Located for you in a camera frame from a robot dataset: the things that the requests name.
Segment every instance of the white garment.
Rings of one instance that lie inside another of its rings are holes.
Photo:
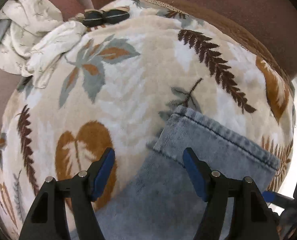
[[[70,50],[86,31],[81,23],[63,24],[61,11],[49,0],[8,0],[0,11],[0,19],[12,20],[0,44],[0,69],[33,75],[33,83],[39,88],[45,88],[52,65],[60,55]]]

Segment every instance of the blanket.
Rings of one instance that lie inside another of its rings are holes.
[[[0,226],[12,239],[18,239],[47,176],[71,178],[106,147],[115,149],[115,165],[93,208],[101,211],[117,200],[178,106],[276,156],[269,189],[278,190],[286,176],[294,127],[288,83],[202,19],[143,0],[116,0],[103,9],[118,6],[130,7],[128,20],[85,34],[56,62],[46,88],[25,78],[7,104],[0,136]],[[69,200],[66,215],[72,232]]]
[[[48,0],[8,0],[0,19],[12,20],[0,44],[0,69],[33,75],[34,86],[39,88],[47,85],[59,56],[86,30],[81,23],[63,23],[62,13]]]

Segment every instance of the metal screw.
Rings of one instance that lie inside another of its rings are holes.
[[[247,183],[252,183],[253,182],[253,179],[251,177],[245,177],[244,180],[247,182]]]
[[[81,177],[81,178],[85,177],[86,175],[87,175],[87,171],[80,171],[78,173],[78,176]]]
[[[51,182],[53,180],[52,176],[47,176],[45,182]]]
[[[212,171],[212,176],[213,177],[220,177],[221,176],[221,173],[219,171]]]

